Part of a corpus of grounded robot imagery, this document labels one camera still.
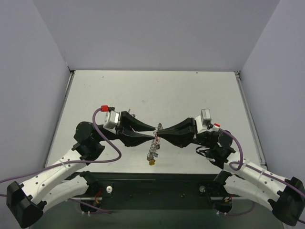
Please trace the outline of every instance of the gray wall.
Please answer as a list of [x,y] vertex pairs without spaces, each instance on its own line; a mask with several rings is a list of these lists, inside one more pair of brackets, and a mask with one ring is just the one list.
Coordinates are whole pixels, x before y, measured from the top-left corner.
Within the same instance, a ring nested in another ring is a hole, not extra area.
[[240,70],[279,0],[33,0],[75,69]]
[[[68,68],[31,0],[0,1],[0,179],[42,168]],[[6,193],[8,183],[0,185]],[[18,223],[0,198],[0,228]]]
[[281,0],[241,72],[269,169],[303,182],[304,9],[304,0]]

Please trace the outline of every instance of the bolt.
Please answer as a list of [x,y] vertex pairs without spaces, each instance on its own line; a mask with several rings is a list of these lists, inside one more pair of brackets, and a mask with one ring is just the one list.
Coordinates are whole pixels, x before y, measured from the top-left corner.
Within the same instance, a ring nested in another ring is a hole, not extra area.
[[106,192],[107,192],[107,193],[112,193],[112,187],[111,187],[111,186],[107,186]]
[[199,191],[202,192],[202,193],[205,192],[205,186],[201,185],[201,186],[199,187]]

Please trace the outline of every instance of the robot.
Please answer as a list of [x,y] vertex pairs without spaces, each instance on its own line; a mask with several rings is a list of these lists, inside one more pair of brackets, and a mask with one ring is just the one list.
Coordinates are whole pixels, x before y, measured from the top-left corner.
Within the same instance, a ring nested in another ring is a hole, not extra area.
[[[121,158],[117,150],[117,158],[96,161],[105,149],[100,142],[111,144],[111,140],[120,139],[126,147],[133,147],[154,140],[155,136],[138,132],[155,131],[155,127],[127,111],[116,112],[114,107],[102,106],[94,114],[99,111],[106,112],[103,125],[97,125],[94,119],[93,123],[79,123],[74,135],[77,144],[62,158],[34,177],[22,183],[14,181],[7,187],[7,206],[21,228],[33,225],[47,210],[71,197],[92,197],[102,189],[105,189],[105,196],[112,192],[111,184],[105,187],[91,172],[77,172],[90,163],[114,162]],[[303,183],[295,177],[287,179],[275,175],[244,158],[237,139],[211,121],[209,109],[203,109],[196,118],[158,130],[157,136],[181,148],[199,145],[196,152],[222,170],[213,181],[218,193],[247,198],[268,208],[281,222],[295,226],[305,207]],[[231,148],[233,140],[238,152]],[[211,208],[225,214],[231,210],[231,201],[211,201],[204,186],[200,186],[200,192],[205,193]]]

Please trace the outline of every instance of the gray floor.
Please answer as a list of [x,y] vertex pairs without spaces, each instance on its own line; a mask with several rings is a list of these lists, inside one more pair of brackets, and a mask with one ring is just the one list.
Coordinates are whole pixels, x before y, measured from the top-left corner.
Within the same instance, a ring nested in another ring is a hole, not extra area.
[[[234,212],[251,207],[248,200],[235,200]],[[282,229],[282,224],[266,208],[238,217],[217,216],[215,210],[121,210],[111,215],[80,213],[73,202],[50,209],[31,229]]]

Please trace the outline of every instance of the white table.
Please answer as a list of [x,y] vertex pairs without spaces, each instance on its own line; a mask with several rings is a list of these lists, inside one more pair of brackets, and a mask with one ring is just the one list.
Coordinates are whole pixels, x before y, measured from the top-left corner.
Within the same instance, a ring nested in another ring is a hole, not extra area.
[[[240,141],[244,156],[259,165],[251,129],[234,73],[156,72],[156,71],[76,71],[62,116],[50,149],[47,166],[57,161],[76,143],[75,128],[81,121],[92,122],[93,112],[101,105],[128,111],[152,126],[164,128],[185,118],[200,115],[209,108],[213,122],[229,130]],[[97,123],[105,114],[98,114]],[[91,172],[217,174],[220,169],[195,152],[196,145],[178,148],[161,139],[159,157],[154,166],[146,156],[151,142],[124,147],[122,158],[108,164],[91,164]],[[98,160],[117,157],[107,143]]]

